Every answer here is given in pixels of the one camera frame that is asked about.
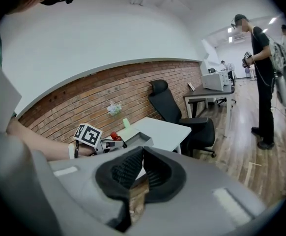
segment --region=black pants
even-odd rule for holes
[[[257,89],[259,92],[259,129],[263,136],[263,141],[267,144],[274,142],[274,120],[271,111],[272,99],[272,79],[273,76],[264,76],[263,79],[257,72]]]
[[[231,79],[233,85],[235,85],[235,80],[233,79],[232,71],[228,72],[228,77]]]

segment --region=black foam padding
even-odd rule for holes
[[[129,213],[130,188],[142,169],[143,148],[137,147],[102,164],[96,171],[95,179],[105,195],[111,199],[121,200],[122,209],[117,218],[107,225],[120,232],[131,226]]]
[[[145,203],[169,201],[183,188],[187,179],[185,170],[177,162],[150,147],[144,147],[143,151],[144,169],[149,182]]]
[[[145,196],[145,203],[170,200],[186,182],[186,173],[180,164],[155,152],[150,147],[136,147],[103,163],[97,169],[95,179],[107,197],[123,201],[118,217],[107,223],[121,232],[125,232],[131,226],[130,188],[142,169],[143,156],[144,169],[149,182],[149,192]]]
[[[136,147],[103,163],[96,171],[95,179],[106,196],[117,200],[129,200],[129,189],[142,168],[143,148]]]

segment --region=white table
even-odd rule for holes
[[[227,137],[230,128],[230,116],[231,116],[231,100],[233,99],[233,95],[231,93],[231,85],[224,86],[223,91],[211,90],[203,88],[203,86],[197,87],[194,91],[185,94],[184,100],[186,103],[186,108],[188,112],[188,117],[192,118],[191,104],[189,104],[189,100],[191,99],[201,99],[206,98],[205,107],[208,108],[207,99],[208,98],[226,98],[227,99],[227,114],[226,114],[226,127],[224,136]]]
[[[131,125],[129,128],[117,131],[123,140],[127,141],[138,132],[142,132],[153,139],[153,147],[168,151],[177,150],[181,154],[180,144],[190,134],[191,128],[170,122],[145,117]],[[137,179],[145,175],[144,168]]]

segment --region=desk leg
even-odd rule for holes
[[[230,128],[230,113],[231,113],[231,98],[232,95],[228,95],[227,97],[227,114],[226,114],[226,127],[225,127],[225,134],[224,136],[227,137]]]
[[[180,144],[177,146],[176,151],[178,152],[179,155],[181,155],[181,147],[180,147]]]
[[[186,108],[187,108],[187,113],[188,113],[188,118],[192,118],[192,112],[191,112],[191,104],[189,104],[189,98],[188,97],[185,97],[184,98],[184,101],[186,103]]]

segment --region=wristband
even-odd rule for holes
[[[74,151],[74,157],[78,158],[79,157],[79,141],[76,140],[76,146],[75,146],[75,151]]]
[[[74,157],[74,144],[69,144],[68,148],[69,148],[69,157],[70,157],[70,159],[74,159],[75,158]]]

